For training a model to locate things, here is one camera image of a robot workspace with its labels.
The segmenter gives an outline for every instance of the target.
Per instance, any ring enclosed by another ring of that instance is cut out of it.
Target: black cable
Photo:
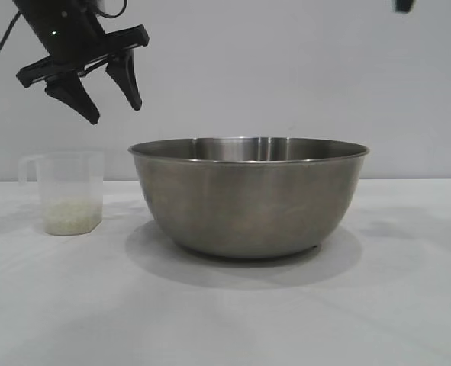
[[[11,31],[13,30],[14,25],[17,23],[17,20],[20,18],[21,13],[18,12],[13,19],[11,19],[10,24],[8,25],[8,29],[6,30],[5,34],[3,35],[2,41],[0,42],[0,52],[3,49],[3,46],[6,43],[6,40],[8,39],[8,37],[10,36]]]
[[[91,5],[91,9],[98,15],[102,16],[103,18],[107,18],[107,19],[115,19],[120,17],[126,10],[127,10],[127,6],[128,6],[128,0],[124,0],[124,6],[123,8],[120,10],[120,12],[116,15],[110,15],[110,14],[106,14],[105,12],[101,11],[100,8],[93,3],[90,3]]]

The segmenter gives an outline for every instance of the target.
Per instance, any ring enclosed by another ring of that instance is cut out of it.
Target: white table
[[[138,183],[91,234],[0,184],[0,366],[451,366],[451,181],[361,181],[322,249],[274,265],[175,248]]]

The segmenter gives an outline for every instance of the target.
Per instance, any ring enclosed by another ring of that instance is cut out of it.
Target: plastic measuring cup
[[[93,231],[102,219],[102,152],[52,152],[20,161],[18,180],[27,182],[27,166],[35,164],[43,226],[52,235]]]

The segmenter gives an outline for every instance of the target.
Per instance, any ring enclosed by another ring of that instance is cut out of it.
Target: metal bowl
[[[176,244],[228,258],[271,258],[318,246],[346,213],[368,148],[297,138],[141,143],[143,195]]]

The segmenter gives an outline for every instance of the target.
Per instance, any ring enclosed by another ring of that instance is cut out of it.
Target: white backdrop
[[[0,38],[15,11],[0,0]],[[57,149],[103,149],[107,179],[133,179],[129,145],[187,136],[348,140],[372,149],[364,178],[451,178],[451,1],[403,16],[391,0],[130,0],[102,23],[149,31],[135,53],[145,108],[103,69],[84,81],[97,127],[43,83],[24,90],[16,72],[46,53],[20,20],[0,56],[0,180]]]

